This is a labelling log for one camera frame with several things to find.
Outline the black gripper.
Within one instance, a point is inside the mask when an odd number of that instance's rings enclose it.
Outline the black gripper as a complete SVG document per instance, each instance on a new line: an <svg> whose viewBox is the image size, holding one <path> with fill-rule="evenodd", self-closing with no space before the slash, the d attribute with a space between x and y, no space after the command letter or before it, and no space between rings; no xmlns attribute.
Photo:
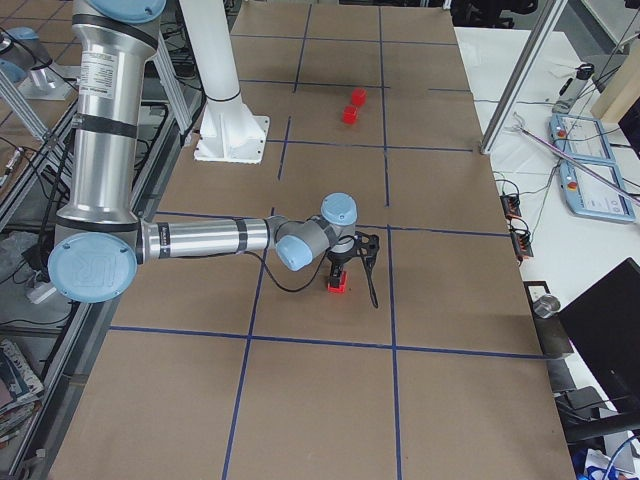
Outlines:
<svg viewBox="0 0 640 480"><path fill-rule="evenodd" d="M330 251L327 255L327 258L331 263L329 285L341 286L342 272L344 270L344 265L353 258L353 253L351 251L345 251L345 252Z"/></svg>

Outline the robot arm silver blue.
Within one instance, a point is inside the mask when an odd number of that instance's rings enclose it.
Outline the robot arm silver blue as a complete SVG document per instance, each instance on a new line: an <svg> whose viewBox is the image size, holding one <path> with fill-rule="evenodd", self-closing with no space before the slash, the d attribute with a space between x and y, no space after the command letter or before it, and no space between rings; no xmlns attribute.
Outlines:
<svg viewBox="0 0 640 480"><path fill-rule="evenodd" d="M195 159L260 163L270 120L243 102L221 1L180 1L202 86L204 117ZM326 255L357 253L357 206L346 193L326 196L304 222L283 216L192 223L148 223L130 206L144 67L160 54L166 1L74 1L82 43L72 186L57 212L48 274L82 303L121 295L138 265L168 258L240 255L275 248L291 271Z"/></svg>

